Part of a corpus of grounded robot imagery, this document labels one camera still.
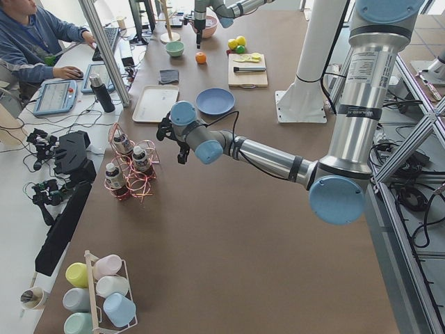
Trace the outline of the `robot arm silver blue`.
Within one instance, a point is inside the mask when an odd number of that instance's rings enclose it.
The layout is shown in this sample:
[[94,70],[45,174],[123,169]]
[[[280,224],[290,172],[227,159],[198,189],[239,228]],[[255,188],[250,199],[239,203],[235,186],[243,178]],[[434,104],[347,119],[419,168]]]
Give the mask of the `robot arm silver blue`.
[[[178,161],[193,152],[204,164],[227,155],[280,180],[303,185],[312,211],[323,221],[343,225],[364,211],[373,137],[382,115],[396,57],[409,45],[421,1],[357,1],[350,26],[352,57],[328,153],[309,161],[238,136],[212,131],[186,101],[175,103],[159,123],[156,136],[180,147]],[[280,92],[277,112],[287,120],[315,121],[323,115],[317,99],[343,19],[347,1],[316,1],[303,43],[295,81]]]

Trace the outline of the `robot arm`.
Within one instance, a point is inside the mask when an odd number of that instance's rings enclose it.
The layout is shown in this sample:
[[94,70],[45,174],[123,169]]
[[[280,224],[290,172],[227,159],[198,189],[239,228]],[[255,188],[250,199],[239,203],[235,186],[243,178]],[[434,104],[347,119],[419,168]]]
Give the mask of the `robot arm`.
[[244,0],[227,6],[225,1],[221,0],[195,0],[190,19],[197,30],[196,47],[198,49],[201,47],[203,30],[206,28],[207,8],[210,8],[216,14],[221,25],[227,28],[233,24],[235,18],[247,15],[258,7],[272,2],[273,0]]

